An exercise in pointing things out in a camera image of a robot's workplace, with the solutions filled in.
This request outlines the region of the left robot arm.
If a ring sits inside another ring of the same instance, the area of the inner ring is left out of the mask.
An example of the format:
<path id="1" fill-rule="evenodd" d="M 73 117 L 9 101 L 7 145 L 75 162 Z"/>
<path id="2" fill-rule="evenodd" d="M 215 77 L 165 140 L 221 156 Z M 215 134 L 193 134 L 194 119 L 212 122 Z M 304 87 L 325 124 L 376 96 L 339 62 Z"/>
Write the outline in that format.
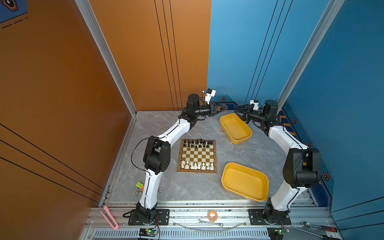
<path id="1" fill-rule="evenodd" d="M 163 172 L 170 164 L 174 143 L 194 127 L 200 116 L 213 117 L 227 109 L 227 105 L 211 101 L 209 93 L 206 93 L 204 100 L 198 94 L 190 94 L 176 123 L 163 134 L 146 138 L 145 165 L 142 169 L 146 179 L 141 199 L 136 205 L 136 213 L 141 221 L 150 224 L 156 217 L 158 188 Z"/>

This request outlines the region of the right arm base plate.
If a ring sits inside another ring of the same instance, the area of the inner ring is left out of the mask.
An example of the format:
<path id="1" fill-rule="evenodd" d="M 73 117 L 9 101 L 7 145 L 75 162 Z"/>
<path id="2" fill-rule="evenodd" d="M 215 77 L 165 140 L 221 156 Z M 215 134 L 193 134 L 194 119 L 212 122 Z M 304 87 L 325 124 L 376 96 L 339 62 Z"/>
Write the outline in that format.
<path id="1" fill-rule="evenodd" d="M 289 211 L 249 209 L 251 225 L 291 225 Z"/>

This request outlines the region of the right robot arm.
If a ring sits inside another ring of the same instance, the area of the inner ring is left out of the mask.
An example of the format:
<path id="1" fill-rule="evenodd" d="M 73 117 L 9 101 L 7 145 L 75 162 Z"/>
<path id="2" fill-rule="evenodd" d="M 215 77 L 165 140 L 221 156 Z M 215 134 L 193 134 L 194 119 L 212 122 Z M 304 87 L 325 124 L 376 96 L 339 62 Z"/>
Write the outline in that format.
<path id="1" fill-rule="evenodd" d="M 301 193 L 320 182 L 321 154 L 299 142 L 278 121 L 278 103 L 265 101 L 259 110 L 255 103 L 235 107 L 235 113 L 246 122 L 259 123 L 259 128 L 287 154 L 283 167 L 284 181 L 277 193 L 267 200 L 263 218 L 268 224 L 280 224 L 289 218 L 292 203 Z"/>

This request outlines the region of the wooden chess board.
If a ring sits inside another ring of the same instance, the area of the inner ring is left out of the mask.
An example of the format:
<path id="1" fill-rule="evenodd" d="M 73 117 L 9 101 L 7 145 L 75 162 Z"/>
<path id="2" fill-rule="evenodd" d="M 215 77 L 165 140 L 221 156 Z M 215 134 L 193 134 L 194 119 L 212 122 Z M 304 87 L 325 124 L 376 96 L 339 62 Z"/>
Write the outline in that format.
<path id="1" fill-rule="evenodd" d="M 204 139 L 182 139 L 177 172 L 216 174 L 216 141 Z"/>

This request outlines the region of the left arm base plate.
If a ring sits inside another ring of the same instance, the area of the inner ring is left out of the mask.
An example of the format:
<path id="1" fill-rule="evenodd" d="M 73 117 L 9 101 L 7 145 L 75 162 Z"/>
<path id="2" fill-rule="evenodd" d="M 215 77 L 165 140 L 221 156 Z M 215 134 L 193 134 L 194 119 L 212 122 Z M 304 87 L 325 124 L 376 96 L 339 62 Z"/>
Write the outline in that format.
<path id="1" fill-rule="evenodd" d="M 167 226 L 170 219 L 169 209 L 156 209 L 155 212 L 140 213 L 137 210 L 131 212 L 128 225 L 129 226 Z"/>

